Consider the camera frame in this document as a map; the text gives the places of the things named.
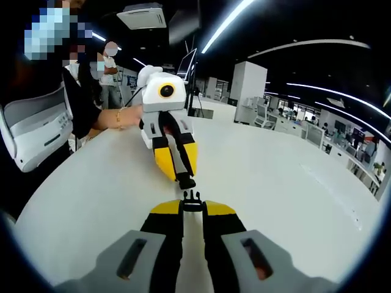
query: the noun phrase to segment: white robot head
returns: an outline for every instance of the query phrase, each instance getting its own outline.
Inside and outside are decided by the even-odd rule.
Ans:
[[[185,106],[185,84],[179,76],[165,73],[161,67],[144,67],[137,80],[142,90],[144,112],[181,110]]]

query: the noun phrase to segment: bracelet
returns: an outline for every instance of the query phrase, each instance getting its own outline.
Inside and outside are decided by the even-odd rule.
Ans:
[[[119,129],[123,129],[122,128],[122,125],[121,125],[121,117],[120,117],[120,114],[121,114],[121,111],[124,110],[126,107],[122,107],[121,109],[118,110],[117,112],[117,123],[118,123],[118,128]]]

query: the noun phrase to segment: robot camera eye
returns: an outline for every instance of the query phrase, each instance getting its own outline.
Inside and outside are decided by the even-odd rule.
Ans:
[[[163,84],[159,90],[159,94],[162,98],[169,98],[174,92],[175,88],[172,84]]]

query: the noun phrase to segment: round white table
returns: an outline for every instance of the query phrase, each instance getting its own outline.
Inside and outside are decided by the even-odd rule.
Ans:
[[[299,137],[192,121],[201,199],[231,206],[247,230],[259,230],[284,248],[304,274],[344,279],[379,222],[379,205],[368,189]],[[182,191],[157,167],[139,129],[107,130],[46,179],[20,215],[15,237],[37,270],[57,285],[93,270],[105,248],[139,230],[157,204],[176,198],[183,198]],[[177,292],[212,292],[200,213],[186,213],[183,250]]]

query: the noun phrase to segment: ceiling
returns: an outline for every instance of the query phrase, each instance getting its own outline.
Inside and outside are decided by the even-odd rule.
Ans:
[[[123,48],[116,56],[118,64],[138,71],[141,65],[133,61],[135,57],[143,63],[178,66],[186,54],[185,45],[170,47],[168,29],[131,31],[116,17],[124,6],[142,2],[87,0],[83,11],[91,20],[94,32],[110,37]],[[163,5],[167,23],[178,8],[196,3],[195,0],[158,2]],[[239,2],[200,0],[202,27],[195,35],[196,47],[205,46]],[[383,131],[388,119],[357,101],[286,85],[291,82],[332,89],[368,101],[391,114],[391,102],[383,108],[387,87],[391,85],[391,50],[385,44],[389,35],[387,16],[386,9],[375,2],[361,5],[357,1],[341,0],[255,0],[206,54],[199,54],[197,77],[231,81],[235,64],[246,60],[268,69],[271,82],[268,91],[299,96],[301,103],[306,104],[315,101],[329,104],[326,98],[343,98],[344,111]],[[319,39],[354,40],[367,44],[370,49],[343,44],[301,45],[248,59],[256,52],[277,46]]]

